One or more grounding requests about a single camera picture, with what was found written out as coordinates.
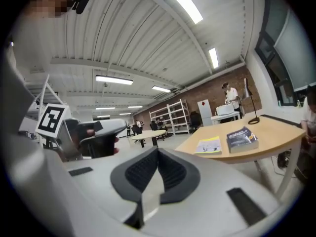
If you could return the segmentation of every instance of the curved table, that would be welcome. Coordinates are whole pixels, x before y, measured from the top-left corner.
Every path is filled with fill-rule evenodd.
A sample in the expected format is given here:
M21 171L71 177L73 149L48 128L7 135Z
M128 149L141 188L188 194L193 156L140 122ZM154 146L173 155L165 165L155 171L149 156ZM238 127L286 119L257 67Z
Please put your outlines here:
M142 145L142 148L144 147L144 142L143 140L147 139L147 138L151 138L153 141L153 145L154 146L158 146L157 145L157 139L156 137L163 135L166 133L166 130L157 130L157 131L143 131L143 133L135 135L133 137L131 137L132 140L140 140L140 143Z
M193 154L200 140L216 136L220 137L222 153L215 156L201 157L212 158L226 163L241 163L278 155L286 150L292 149L286 173L276 192L276 196L280 198L294 173L301 148L301 139L305 136L305 131L294 125L267 117L260 117L260 122L253 125L248 124L249 120L250 118L243 118L228 123L201 127L190 138L177 147L176 150ZM259 147L230 154L226 142L226 135L242 129L244 126L257 136Z

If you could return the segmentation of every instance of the white desk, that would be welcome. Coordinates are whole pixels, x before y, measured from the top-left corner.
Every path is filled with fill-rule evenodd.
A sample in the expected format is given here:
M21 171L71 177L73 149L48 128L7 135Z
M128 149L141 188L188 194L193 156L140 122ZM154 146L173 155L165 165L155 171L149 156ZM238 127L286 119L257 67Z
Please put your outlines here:
M218 115L218 116L213 116L211 117L211 120L213 121L213 124L216 124L216 121L220 121L222 119L227 119L227 118L232 118L234 117L234 120L236 120L236 117L238 117L238 119L240 119L240 114L239 112L233 112L227 115Z

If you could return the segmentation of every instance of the man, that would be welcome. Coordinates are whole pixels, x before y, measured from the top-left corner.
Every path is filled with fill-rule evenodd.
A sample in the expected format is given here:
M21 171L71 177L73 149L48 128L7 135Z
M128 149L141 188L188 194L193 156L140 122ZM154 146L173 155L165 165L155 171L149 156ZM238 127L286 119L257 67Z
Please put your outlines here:
M228 82L223 84L222 89L224 89L227 94L226 97L228 99L228 103L233 104L235 112L239 112L240 118L242 118L242 112L239 106L239 97L237 90L235 88L230 87Z
M130 137L130 125L129 124L127 124L127 137Z
M141 129L142 124L141 124L138 120L136 120L136 125L137 125L137 127L138 127L139 129Z

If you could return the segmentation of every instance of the white table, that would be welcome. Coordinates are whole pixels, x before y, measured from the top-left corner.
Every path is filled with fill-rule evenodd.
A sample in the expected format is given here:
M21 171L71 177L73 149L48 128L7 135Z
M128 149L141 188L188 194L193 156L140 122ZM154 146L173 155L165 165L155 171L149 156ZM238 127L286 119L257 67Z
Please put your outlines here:
M166 133L166 130L157 130L157 131L143 131L143 133L135 135L133 137L131 137L132 140L140 140L140 143L142 145L142 148L144 147L144 141L147 138L151 138L153 141L153 145L154 146L158 146L157 145L157 139L156 137L163 135Z
M220 121L222 119L227 119L227 118L234 118L234 120L236 120L236 117L238 117L238 119L240 119L239 112L233 112L233 113L229 113L227 115L213 116L213 117L211 117L211 120L213 121L213 124L215 124L216 121Z

